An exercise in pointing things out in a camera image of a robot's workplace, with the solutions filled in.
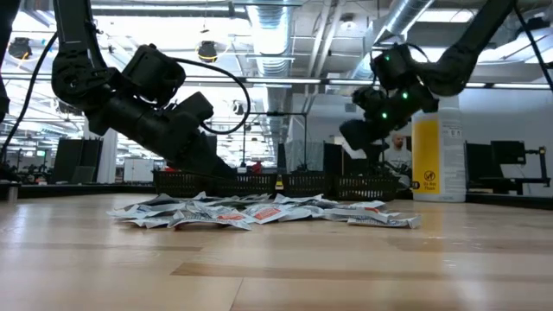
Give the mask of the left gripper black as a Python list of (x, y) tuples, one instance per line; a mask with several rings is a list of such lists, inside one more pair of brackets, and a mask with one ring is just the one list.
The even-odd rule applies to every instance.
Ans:
[(171, 124), (173, 109), (156, 110), (135, 98), (112, 98), (101, 109), (86, 116), (91, 132), (103, 135), (113, 129), (175, 168), (197, 174), (235, 174), (235, 170), (216, 154), (209, 136), (200, 132), (200, 126), (182, 130)]

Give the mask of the black plastic mesh basket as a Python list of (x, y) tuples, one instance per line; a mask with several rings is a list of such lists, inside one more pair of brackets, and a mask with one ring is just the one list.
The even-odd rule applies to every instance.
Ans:
[(181, 171), (155, 171), (154, 185), (158, 194), (190, 198), (213, 190), (213, 178)]
[(396, 197), (397, 182), (396, 176), (338, 176), (331, 196), (348, 201), (390, 201)]
[(283, 194), (289, 197), (327, 195), (333, 186), (333, 177), (317, 172), (283, 176)]
[(232, 179), (216, 180), (214, 191), (219, 196), (272, 194), (277, 183), (276, 177), (276, 174), (237, 174)]

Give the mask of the person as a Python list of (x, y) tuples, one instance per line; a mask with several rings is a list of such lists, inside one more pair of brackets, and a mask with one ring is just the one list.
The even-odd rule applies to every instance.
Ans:
[(399, 177), (399, 182), (404, 187), (410, 187), (412, 176), (412, 154), (404, 146), (404, 137), (393, 132), (391, 134), (391, 146), (380, 156), (380, 161)]

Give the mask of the square white printed packet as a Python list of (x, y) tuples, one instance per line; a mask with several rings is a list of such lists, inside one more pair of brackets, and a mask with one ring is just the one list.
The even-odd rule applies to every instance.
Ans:
[(181, 211), (178, 211), (173, 215), (173, 219), (169, 222), (168, 228), (174, 228), (179, 225), (193, 224), (193, 223), (227, 225), (241, 230), (246, 230), (246, 231), (251, 230), (251, 226), (241, 219), (239, 220), (216, 219), (216, 218), (210, 217), (205, 213), (192, 213), (192, 212), (181, 212)]
[(127, 209), (108, 211), (107, 214), (122, 219), (144, 219), (157, 215), (157, 212), (152, 211), (148, 206), (133, 205)]
[(334, 205), (333, 208), (346, 209), (346, 210), (366, 210), (366, 211), (374, 211), (374, 212), (383, 212), (387, 209), (387, 206), (383, 201), (373, 200), (373, 201), (353, 202), (348, 204), (340, 203), (340, 204)]
[(397, 217), (400, 213), (380, 212), (377, 208), (340, 209), (332, 208), (324, 211), (327, 215), (340, 215), (347, 217), (367, 217), (381, 222), (387, 222), (389, 217)]
[(167, 194), (159, 194), (154, 199), (140, 202), (139, 205), (147, 206), (148, 208), (153, 208), (154, 206), (178, 204), (178, 203), (181, 203), (181, 200), (170, 197)]
[(172, 221), (172, 216), (150, 217), (144, 219), (130, 219), (125, 220), (124, 223), (131, 223), (139, 227), (145, 227), (147, 229), (155, 228), (159, 226), (167, 227)]

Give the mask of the white cabinet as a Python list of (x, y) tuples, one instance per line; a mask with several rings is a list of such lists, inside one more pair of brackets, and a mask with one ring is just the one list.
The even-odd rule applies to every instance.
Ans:
[(152, 159), (126, 158), (124, 160), (125, 182), (152, 182), (154, 161)]

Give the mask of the yellow and white wipes canister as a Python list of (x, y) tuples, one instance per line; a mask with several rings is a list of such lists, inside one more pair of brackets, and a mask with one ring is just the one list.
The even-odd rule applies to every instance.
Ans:
[(411, 153), (414, 200), (466, 200), (465, 139), (457, 96), (441, 97), (436, 112), (413, 115)]

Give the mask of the black partition panel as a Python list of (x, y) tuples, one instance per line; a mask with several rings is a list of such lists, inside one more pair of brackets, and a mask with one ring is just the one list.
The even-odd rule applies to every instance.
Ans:
[(96, 182), (102, 148), (100, 139), (60, 139), (50, 182)]
[(364, 158), (354, 159), (338, 144), (324, 144), (323, 169), (327, 175), (375, 175), (379, 158), (388, 145), (372, 144)]

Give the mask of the white packet with red print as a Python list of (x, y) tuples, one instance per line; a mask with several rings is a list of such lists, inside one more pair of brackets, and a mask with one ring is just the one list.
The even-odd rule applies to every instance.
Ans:
[(285, 207), (277, 206), (264, 206), (260, 207), (257, 211), (252, 214), (252, 217), (260, 225), (270, 223), (275, 220), (289, 215), (290, 210)]
[(386, 221), (381, 221), (374, 218), (358, 217), (358, 218), (349, 218), (346, 221), (346, 223), (348, 225), (416, 229), (421, 226), (422, 217), (416, 216), (416, 217), (407, 218), (407, 219), (388, 219)]

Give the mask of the black tubular rack frame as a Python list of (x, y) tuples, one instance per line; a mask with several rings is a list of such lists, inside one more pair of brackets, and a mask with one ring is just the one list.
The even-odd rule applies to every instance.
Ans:
[(304, 138), (303, 138), (303, 162), (298, 166), (298, 168), (301, 171), (307, 172), (308, 171), (308, 157), (307, 157), (307, 143), (308, 143), (308, 114), (306, 112), (284, 112), (284, 111), (267, 111), (267, 112), (250, 112), (248, 115), (244, 114), (244, 122), (242, 123), (242, 131), (243, 131), (243, 140), (242, 140), (242, 158), (240, 167), (245, 168), (245, 140), (246, 140), (246, 131), (247, 127), (251, 124), (251, 122), (248, 121), (249, 116), (252, 115), (254, 118), (252, 122), (254, 123), (259, 116), (265, 116), (265, 117), (295, 117), (299, 116), (303, 118), (303, 130), (304, 130)]

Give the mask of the silver ventilation duct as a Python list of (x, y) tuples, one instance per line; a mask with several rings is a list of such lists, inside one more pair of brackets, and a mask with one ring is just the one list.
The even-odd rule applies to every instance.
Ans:
[[(289, 6), (257, 5), (246, 7), (252, 25), (253, 49), (257, 58), (257, 71), (262, 78), (290, 76), (293, 8)], [(291, 88), (267, 86), (268, 112), (289, 112)], [(269, 131), (273, 143), (286, 141), (289, 117), (269, 117)]]
[(375, 45), (385, 37), (397, 37), (405, 42), (407, 33), (435, 0), (393, 0), (389, 13), (370, 22), (363, 38), (364, 55), (349, 73), (350, 79), (369, 79), (372, 76), (371, 59)]

